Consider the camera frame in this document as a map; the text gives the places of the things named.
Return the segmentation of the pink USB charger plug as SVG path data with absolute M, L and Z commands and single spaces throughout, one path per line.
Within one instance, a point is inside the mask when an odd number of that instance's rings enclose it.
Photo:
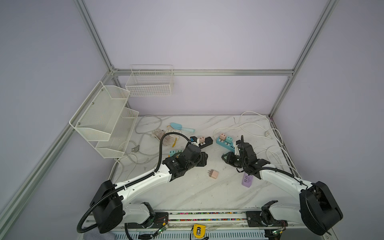
M 209 177 L 212 178 L 212 179 L 217 179 L 218 176 L 219 176 L 219 172 L 217 172 L 217 171 L 215 171 L 215 170 L 210 170 L 210 171 L 208 172 L 208 174 L 209 174 Z

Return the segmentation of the purple power strip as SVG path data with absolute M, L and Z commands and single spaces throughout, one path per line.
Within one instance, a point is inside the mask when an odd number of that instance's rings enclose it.
M 243 179 L 242 179 L 242 186 L 246 188 L 250 188 L 252 186 L 253 178 L 254 176 L 244 173 Z

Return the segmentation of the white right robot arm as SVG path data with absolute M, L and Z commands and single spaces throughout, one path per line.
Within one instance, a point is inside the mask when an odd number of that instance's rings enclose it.
M 288 222 L 303 224 L 312 233 L 324 235 L 340 222 L 344 215 L 330 188 L 323 182 L 312 183 L 281 170 L 270 161 L 259 159 L 251 144 L 244 139 L 236 142 L 235 150 L 222 155 L 222 160 L 248 176 L 266 181 L 295 198 L 295 204 L 280 204 L 271 200 L 261 208 L 260 223 L 272 226 Z

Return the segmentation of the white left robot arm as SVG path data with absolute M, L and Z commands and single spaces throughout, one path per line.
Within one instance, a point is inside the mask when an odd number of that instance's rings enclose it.
M 104 234 L 121 223 L 137 224 L 149 228 L 155 223 L 156 213 L 148 202 L 134 204 L 132 201 L 162 184 L 183 177 L 194 167 L 204 167 L 208 155 L 201 150 L 204 137 L 190 137 L 182 152 L 171 154 L 164 160 L 159 159 L 154 170 L 139 175 L 131 180 L 117 184 L 108 180 L 101 184 L 90 203 L 90 208 L 77 225 L 78 233 L 98 229 Z

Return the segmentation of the green plug on teal strip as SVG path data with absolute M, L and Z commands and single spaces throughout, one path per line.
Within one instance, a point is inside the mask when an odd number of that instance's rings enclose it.
M 228 144 L 231 144 L 233 142 L 233 138 L 227 136 L 226 139 L 225 139 L 225 142 L 228 143 Z

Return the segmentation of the pink plug right on black strip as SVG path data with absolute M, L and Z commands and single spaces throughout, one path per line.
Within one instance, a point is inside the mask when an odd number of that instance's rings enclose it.
M 198 138 L 198 140 L 199 140 L 199 143 L 202 144 L 205 142 L 205 137 L 200 137 Z

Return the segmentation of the pink plug on teal strip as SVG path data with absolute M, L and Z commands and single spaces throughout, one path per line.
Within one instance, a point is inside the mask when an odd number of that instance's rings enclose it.
M 227 135 L 224 134 L 224 133 L 221 133 L 220 136 L 219 136 L 219 139 L 220 139 L 221 141 L 223 141 L 223 142 L 226 140 L 226 138 L 227 138 Z

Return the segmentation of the teal power strip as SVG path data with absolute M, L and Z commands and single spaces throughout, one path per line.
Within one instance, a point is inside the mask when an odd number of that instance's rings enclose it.
M 235 146 L 234 146 L 233 142 L 231 144 L 228 144 L 225 141 L 223 142 L 219 138 L 217 138 L 216 143 L 218 145 L 220 145 L 221 147 L 226 148 L 227 150 L 235 153 Z

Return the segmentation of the orange power strip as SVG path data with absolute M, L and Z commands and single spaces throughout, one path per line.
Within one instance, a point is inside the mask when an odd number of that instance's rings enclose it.
M 169 157 L 173 157 L 173 156 L 178 156 L 178 155 L 180 155 L 181 153 L 183 152 L 183 150 L 172 150 L 172 151 L 170 151 L 170 153 L 169 153 Z

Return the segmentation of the black power strip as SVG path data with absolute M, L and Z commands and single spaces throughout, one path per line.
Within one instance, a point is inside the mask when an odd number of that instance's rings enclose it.
M 199 143 L 199 148 L 203 149 L 203 148 L 206 148 L 212 144 L 213 144 L 213 139 L 211 137 L 206 137 L 204 143 L 202 143 L 202 144 Z

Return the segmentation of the beige power strip bundle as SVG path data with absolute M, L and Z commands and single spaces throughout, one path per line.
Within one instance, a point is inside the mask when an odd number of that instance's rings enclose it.
M 162 130 L 162 129 L 156 129 L 156 130 L 153 130 L 152 131 L 152 136 L 157 138 L 158 140 L 161 140 L 162 137 L 164 136 L 164 134 L 166 133 L 181 133 L 180 130 L 176 130 L 174 129 L 173 127 L 171 126 L 167 126 L 167 128 L 165 130 Z M 165 136 L 164 139 L 163 139 L 163 146 L 166 146 L 166 147 L 174 147 L 178 141 L 178 139 L 180 138 L 179 135 L 168 135 L 168 136 Z

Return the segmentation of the yellow tape measure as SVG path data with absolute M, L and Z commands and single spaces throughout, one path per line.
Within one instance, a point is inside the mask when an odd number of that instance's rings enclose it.
M 192 235 L 195 239 L 202 240 L 206 236 L 206 226 L 194 224 L 192 228 Z

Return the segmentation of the white mesh two-tier shelf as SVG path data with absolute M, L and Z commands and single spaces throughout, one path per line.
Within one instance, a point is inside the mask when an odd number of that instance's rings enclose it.
M 98 82 L 69 121 L 104 159 L 120 159 L 139 112 L 128 108 L 130 91 Z

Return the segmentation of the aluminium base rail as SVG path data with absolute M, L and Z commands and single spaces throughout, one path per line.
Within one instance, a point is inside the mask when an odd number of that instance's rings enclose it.
M 259 210 L 157 212 L 149 228 L 121 223 L 100 234 L 98 229 L 83 235 L 84 240 L 197 240 L 192 235 L 194 224 L 206 226 L 203 240 L 332 240 L 330 233 L 318 236 L 303 224 L 288 222 L 264 226 Z

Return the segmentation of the aluminium frame corner post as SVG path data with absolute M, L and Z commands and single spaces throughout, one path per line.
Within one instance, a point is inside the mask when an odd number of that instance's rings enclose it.
M 280 105 L 282 104 L 284 98 L 288 94 L 289 89 L 293 85 L 295 79 L 297 78 L 301 68 L 303 67 L 306 59 L 308 58 L 311 50 L 313 49 L 314 45 L 316 44 L 322 30 L 325 28 L 325 25 L 327 24 L 328 20 L 330 19 L 332 13 L 334 12 L 336 6 L 338 5 L 339 1 L 337 0 L 329 0 L 327 1 L 324 9 L 322 10 L 313 30 L 311 31 L 309 38 L 307 39 L 295 65 L 293 68 L 293 73 L 287 77 L 287 81 L 285 82 L 278 98 L 276 99 L 270 113 L 269 117 L 274 118 Z

